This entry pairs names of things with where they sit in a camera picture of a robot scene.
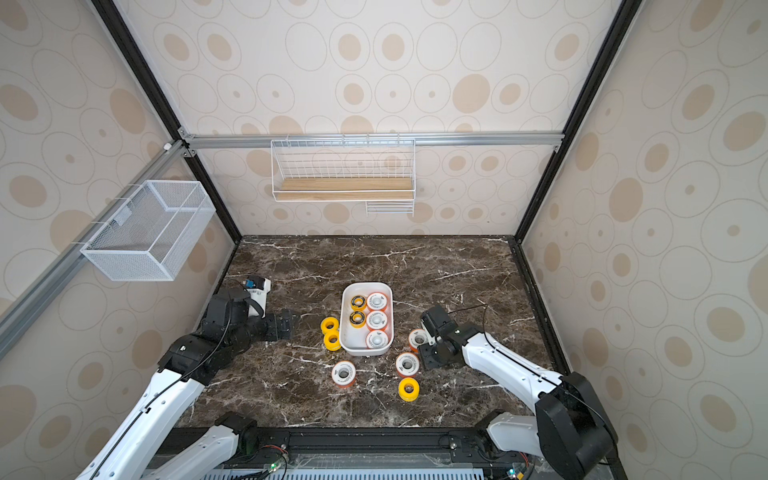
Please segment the yellow black tape spool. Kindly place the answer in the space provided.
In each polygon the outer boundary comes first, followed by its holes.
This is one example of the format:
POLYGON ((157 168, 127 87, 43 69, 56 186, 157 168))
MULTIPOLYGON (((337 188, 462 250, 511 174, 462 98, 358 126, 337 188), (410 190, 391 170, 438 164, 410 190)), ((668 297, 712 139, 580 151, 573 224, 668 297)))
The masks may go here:
POLYGON ((362 328, 366 324, 366 315, 362 311, 352 311, 349 323, 353 328, 362 328))
POLYGON ((367 297, 365 295, 355 295, 350 300, 350 307, 353 311, 364 311, 367 305, 367 297))

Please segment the orange white tape roll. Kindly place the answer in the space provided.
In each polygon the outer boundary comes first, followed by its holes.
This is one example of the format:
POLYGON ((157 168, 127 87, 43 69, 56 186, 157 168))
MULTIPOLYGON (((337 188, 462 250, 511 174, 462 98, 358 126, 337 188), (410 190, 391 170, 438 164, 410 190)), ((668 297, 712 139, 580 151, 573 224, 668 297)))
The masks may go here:
POLYGON ((367 296, 366 304, 370 311, 385 311, 389 306, 389 299, 382 292, 373 292, 367 296))
POLYGON ((387 328, 389 317, 384 311, 371 311, 366 316, 366 326, 370 330, 384 330, 387 328))
POLYGON ((417 353, 420 346, 427 344, 426 338, 424 335, 424 330, 423 329, 412 330, 408 336, 408 343, 409 343, 410 349, 414 353, 417 353))
POLYGON ((378 350, 389 344, 389 336, 383 330, 372 330, 366 336, 366 347, 370 350, 378 350))
POLYGON ((413 353, 402 353, 396 359, 395 368, 403 378, 414 377, 420 369, 419 358, 413 353))
POLYGON ((338 362, 331 371, 331 379, 340 388, 348 388, 356 379, 356 367, 351 361, 338 362))

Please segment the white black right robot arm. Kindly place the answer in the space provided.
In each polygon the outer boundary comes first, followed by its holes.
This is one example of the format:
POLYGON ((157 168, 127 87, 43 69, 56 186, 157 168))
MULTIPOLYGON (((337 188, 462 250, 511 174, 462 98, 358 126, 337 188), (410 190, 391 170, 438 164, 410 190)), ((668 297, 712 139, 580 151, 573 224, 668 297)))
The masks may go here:
POLYGON ((501 412, 484 427, 493 446, 545 459, 563 479, 583 479, 603 460, 618 460, 618 434, 595 389, 578 372, 562 375, 513 352, 474 324, 456 323, 442 306, 421 314, 426 369, 477 370, 522 401, 530 416, 501 412))

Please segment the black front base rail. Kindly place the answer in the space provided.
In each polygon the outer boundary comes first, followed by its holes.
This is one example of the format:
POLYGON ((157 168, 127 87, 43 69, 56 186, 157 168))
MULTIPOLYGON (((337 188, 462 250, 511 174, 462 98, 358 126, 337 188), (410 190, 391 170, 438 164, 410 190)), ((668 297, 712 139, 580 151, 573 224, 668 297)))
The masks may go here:
POLYGON ((204 447, 203 428, 173 428, 150 460, 150 469, 194 466, 247 467, 285 451, 299 454, 448 454, 453 463, 499 469, 503 463, 532 459, 531 453, 503 451, 479 428, 243 428, 232 457, 204 447))

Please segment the white plastic storage box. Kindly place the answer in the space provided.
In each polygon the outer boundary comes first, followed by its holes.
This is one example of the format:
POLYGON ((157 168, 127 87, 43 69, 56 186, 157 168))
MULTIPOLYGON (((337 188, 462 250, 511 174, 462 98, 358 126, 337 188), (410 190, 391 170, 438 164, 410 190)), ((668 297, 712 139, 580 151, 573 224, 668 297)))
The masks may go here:
POLYGON ((352 356, 380 356, 394 339, 391 288, 382 282, 350 284, 342 294, 341 347, 352 356))

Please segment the yellow tape roll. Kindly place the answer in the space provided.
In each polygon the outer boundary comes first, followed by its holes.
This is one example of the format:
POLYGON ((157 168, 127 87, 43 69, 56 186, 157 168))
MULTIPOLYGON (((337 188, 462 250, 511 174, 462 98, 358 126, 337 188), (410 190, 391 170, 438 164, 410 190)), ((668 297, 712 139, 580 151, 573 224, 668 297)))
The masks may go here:
POLYGON ((398 385, 398 394, 405 402, 415 401, 420 394, 420 385, 413 377, 403 378, 398 385))
POLYGON ((321 321, 320 328, 323 335, 328 335, 333 332, 338 332, 340 323, 335 317, 326 317, 321 321))
POLYGON ((324 347, 330 352, 341 349, 340 333, 338 330, 330 330, 324 334, 324 347))

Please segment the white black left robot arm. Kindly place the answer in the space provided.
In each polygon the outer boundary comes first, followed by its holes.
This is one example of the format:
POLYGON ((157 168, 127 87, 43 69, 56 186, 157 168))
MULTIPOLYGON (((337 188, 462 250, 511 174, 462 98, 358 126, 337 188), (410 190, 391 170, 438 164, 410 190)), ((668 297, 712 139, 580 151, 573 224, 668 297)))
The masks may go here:
POLYGON ((176 340, 159 361, 144 394, 115 434, 79 475, 81 479, 137 479, 182 413, 219 370, 256 341, 268 341, 271 281, 249 277, 240 289, 215 294, 196 331, 176 340))

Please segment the white mesh wall basket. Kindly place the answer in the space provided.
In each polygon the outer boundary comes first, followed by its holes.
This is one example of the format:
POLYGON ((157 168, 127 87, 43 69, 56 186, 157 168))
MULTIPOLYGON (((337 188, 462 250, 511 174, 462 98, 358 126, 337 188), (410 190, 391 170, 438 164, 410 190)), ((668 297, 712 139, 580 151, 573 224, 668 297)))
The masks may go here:
POLYGON ((214 213, 198 181, 147 180, 81 254, 111 281, 173 281, 214 213))

